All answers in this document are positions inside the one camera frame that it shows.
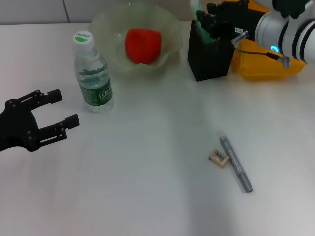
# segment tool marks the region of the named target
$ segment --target gray marker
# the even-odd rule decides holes
[[[242,186],[245,189],[245,192],[246,193],[252,192],[253,191],[252,185],[251,185],[249,179],[247,178],[246,173],[245,173],[238,157],[236,156],[229,139],[227,138],[227,136],[222,131],[218,131],[217,136],[220,140],[220,143],[221,143],[225,153],[230,157],[230,162],[232,164],[232,167],[233,167],[234,171],[236,172],[237,177],[241,181]]]

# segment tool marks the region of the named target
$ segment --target red fruit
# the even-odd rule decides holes
[[[150,64],[161,53],[162,35],[148,29],[130,29],[125,39],[128,57],[135,63]]]

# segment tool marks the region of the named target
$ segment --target eraser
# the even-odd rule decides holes
[[[216,163],[220,167],[224,167],[229,161],[229,157],[222,152],[214,149],[213,152],[209,155],[209,160]]]

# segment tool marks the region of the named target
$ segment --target blue indicator light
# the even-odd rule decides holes
[[[279,52],[279,48],[277,46],[271,46],[270,47],[270,50],[275,52],[275,53],[278,53]]]

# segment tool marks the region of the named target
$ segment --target black box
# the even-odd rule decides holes
[[[202,81],[226,76],[234,54],[231,40],[205,43],[196,23],[197,21],[191,23],[187,58],[195,79]]]

